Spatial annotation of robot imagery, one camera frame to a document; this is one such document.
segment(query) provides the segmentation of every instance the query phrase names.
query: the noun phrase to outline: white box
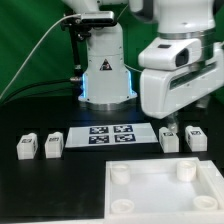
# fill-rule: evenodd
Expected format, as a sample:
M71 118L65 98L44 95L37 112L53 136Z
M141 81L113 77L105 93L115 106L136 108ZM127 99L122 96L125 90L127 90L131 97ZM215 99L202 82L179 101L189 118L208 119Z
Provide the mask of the white box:
M207 151L207 136L201 128L192 126L186 127L185 140L192 152Z
M184 177L184 172L177 174L180 162L185 169L195 163L196 177L179 179ZM111 168L121 163L130 167L130 182L125 185L111 181ZM204 196L217 202L217 210L196 209L197 200L205 208L213 203ZM123 201L117 206L120 214L113 212L119 200ZM198 158L107 162L104 223L223 224L224 179L211 161L201 162Z
M17 145L18 159L33 159L38 148L37 135L30 133L23 135Z
M159 129L159 142L164 153L179 152L179 138L168 128Z
M63 134L55 132L49 134L45 143L46 158L60 158L64 148Z

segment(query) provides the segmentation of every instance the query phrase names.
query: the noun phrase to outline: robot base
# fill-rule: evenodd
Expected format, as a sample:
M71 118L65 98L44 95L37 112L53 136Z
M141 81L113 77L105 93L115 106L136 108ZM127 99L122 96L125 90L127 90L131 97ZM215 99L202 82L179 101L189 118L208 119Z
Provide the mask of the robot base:
M136 98L131 98L129 100L123 101L121 103L109 103L109 104L94 104L87 101L79 101L79 104L83 108L88 108L97 111L115 111L123 110L127 107L136 105Z

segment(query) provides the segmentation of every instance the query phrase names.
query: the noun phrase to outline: white plastic tray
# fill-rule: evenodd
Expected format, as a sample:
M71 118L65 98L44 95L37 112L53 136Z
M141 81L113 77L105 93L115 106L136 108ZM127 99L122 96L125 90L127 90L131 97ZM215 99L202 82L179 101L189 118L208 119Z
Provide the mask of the white plastic tray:
M183 182L177 178L180 161L196 163L196 179ZM111 168L125 164L130 181L115 184ZM224 179L211 161L197 158L107 162L105 193L106 224L221 224L224 223ZM210 196L217 200L218 209L197 211L194 199ZM111 206L117 200L130 200L130 213L114 213Z

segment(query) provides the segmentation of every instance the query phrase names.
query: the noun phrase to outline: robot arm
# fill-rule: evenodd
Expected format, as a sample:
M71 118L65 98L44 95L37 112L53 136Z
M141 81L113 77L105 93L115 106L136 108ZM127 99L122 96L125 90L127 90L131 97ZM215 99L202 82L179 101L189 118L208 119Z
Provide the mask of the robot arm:
M101 5L126 4L128 0L62 0L76 13L98 12Z
M159 36L139 55L145 114L164 118L224 85L224 54L214 42L213 18L213 9L223 3L129 0L136 17L158 22ZM146 4L151 4L148 12Z

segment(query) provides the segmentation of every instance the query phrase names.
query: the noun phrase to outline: white block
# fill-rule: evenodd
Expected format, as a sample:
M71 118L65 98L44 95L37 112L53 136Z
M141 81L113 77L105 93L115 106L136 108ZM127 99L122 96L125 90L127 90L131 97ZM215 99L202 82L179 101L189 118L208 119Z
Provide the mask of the white block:
M159 129L159 142L164 153L179 152L179 139L168 128Z
M37 135L30 133L23 135L17 145L17 154L19 160L33 159L38 148Z
M207 151L207 136L201 128L192 126L186 127L185 140L192 152Z
M45 143L46 158L60 158L64 148L63 134L49 134Z

